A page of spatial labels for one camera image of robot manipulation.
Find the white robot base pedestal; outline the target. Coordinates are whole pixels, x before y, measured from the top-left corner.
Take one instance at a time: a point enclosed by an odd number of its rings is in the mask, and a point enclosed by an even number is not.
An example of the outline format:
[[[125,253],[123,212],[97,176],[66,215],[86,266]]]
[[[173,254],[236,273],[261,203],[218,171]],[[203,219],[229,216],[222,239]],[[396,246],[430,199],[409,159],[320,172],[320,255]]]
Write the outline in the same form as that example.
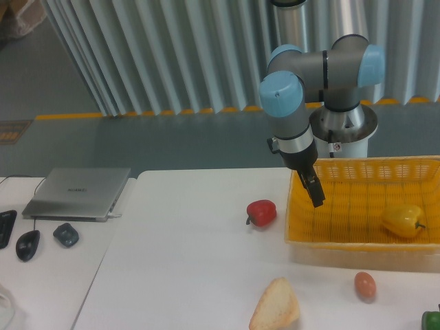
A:
[[[359,104],[345,111],[330,111],[322,106],[309,117],[319,158],[366,158],[369,139],[375,134],[376,113]]]

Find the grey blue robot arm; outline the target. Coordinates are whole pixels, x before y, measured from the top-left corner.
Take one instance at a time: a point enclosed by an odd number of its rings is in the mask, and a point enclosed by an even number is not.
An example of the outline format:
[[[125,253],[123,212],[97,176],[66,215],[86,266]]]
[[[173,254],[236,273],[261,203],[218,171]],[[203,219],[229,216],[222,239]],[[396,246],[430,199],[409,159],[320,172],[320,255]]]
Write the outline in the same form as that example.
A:
[[[272,136],[270,151],[295,171],[312,204],[325,200],[314,164],[318,158],[365,158],[377,130],[375,112],[360,90],[385,76],[384,49],[369,42],[364,5],[331,1],[332,46],[310,52],[297,45],[307,31],[306,1],[273,1],[283,44],[270,56],[259,86]]]

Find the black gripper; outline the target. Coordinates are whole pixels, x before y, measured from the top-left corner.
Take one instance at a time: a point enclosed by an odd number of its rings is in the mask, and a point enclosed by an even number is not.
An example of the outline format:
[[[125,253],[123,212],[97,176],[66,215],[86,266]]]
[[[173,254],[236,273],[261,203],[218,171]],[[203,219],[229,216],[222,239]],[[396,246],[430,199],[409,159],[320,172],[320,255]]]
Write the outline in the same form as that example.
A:
[[[308,141],[307,146],[304,144],[297,146],[297,141],[298,139],[280,139],[280,155],[286,167],[297,171],[303,188],[309,192],[312,204],[317,208],[323,205],[325,194],[313,167],[318,158],[316,143],[313,137]],[[308,174],[302,171],[308,168],[310,168]]]

